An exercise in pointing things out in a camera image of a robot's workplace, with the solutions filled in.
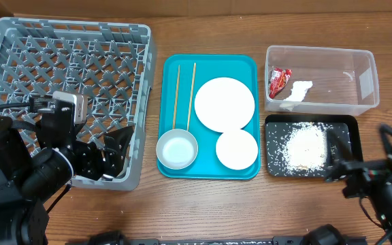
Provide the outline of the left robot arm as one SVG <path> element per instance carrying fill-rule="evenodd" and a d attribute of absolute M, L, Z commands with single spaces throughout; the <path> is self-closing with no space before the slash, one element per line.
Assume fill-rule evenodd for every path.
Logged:
<path fill-rule="evenodd" d="M 104 136 L 105 146 L 76 139 L 80 127 L 69 108 L 43 114 L 32 128 L 41 151 L 31 156 L 18 128 L 22 121 L 0 117 L 0 244 L 47 244 L 49 210 L 44 207 L 74 176 L 99 180 L 124 169 L 133 127 Z"/>

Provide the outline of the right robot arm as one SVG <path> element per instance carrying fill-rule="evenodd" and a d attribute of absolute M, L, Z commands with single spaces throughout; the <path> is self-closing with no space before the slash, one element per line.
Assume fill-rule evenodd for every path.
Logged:
<path fill-rule="evenodd" d="M 378 244 L 392 244 L 392 127 L 379 126 L 379 134 L 386 157 L 374 161 L 360 161 L 332 132 L 327 132 L 329 164 L 327 182 L 344 181 L 343 196 L 347 199 L 369 199 L 377 220 L 374 224 L 385 231 Z"/>

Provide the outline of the wooden chopstick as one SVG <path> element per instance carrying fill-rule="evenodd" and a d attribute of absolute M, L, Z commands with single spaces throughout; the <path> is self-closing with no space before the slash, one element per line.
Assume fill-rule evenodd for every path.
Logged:
<path fill-rule="evenodd" d="M 196 67 L 197 64 L 193 63 L 193 74 L 192 74 L 191 90 L 190 90 L 190 97 L 189 97 L 189 109 L 188 109 L 187 124 L 186 124 L 187 131 L 189 131 L 190 121 L 191 121 L 191 111 L 193 107 L 193 91 L 194 91 L 194 84 L 195 84 Z"/>
<path fill-rule="evenodd" d="M 179 86 L 180 86 L 180 65 L 178 65 L 178 71 L 177 71 L 176 92 L 175 92 L 175 99 L 174 99 L 174 113 L 173 113 L 173 120 L 172 120 L 172 129 L 176 128 L 176 114 L 177 114 L 177 105 L 178 105 Z"/>

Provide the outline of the red snack wrapper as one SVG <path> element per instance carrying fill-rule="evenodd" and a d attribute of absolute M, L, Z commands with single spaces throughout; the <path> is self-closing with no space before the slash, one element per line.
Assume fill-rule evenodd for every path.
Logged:
<path fill-rule="evenodd" d="M 273 99 L 278 93 L 280 93 L 283 88 L 287 85 L 289 78 L 292 75 L 290 69 L 281 69 L 275 67 L 272 70 L 272 75 L 269 84 L 269 98 Z"/>

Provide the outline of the white napkin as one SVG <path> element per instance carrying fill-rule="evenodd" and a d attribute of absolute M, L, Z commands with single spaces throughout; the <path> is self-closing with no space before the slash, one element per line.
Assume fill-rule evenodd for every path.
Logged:
<path fill-rule="evenodd" d="M 283 110 L 292 111 L 299 102 L 302 102 L 308 92 L 313 86 L 312 81 L 296 81 L 293 83 L 291 94 L 283 100 L 280 104 L 280 108 Z"/>

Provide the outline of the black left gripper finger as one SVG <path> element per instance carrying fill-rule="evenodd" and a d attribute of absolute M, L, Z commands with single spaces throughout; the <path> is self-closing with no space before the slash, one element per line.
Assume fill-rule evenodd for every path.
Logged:
<path fill-rule="evenodd" d="M 103 149 L 107 160 L 123 160 L 127 155 L 127 149 L 134 133 L 133 126 L 127 126 L 106 133 L 104 135 L 105 147 Z"/>
<path fill-rule="evenodd" d="M 128 160 L 121 151 L 103 151 L 103 177 L 106 179 L 117 178 L 124 175 L 128 168 Z"/>

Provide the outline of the white rice bowl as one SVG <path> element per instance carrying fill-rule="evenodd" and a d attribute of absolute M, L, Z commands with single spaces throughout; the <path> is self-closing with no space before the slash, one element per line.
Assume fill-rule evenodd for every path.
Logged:
<path fill-rule="evenodd" d="M 259 155 L 256 139 L 243 129 L 222 133 L 216 142 L 218 160 L 232 170 L 250 167 Z"/>

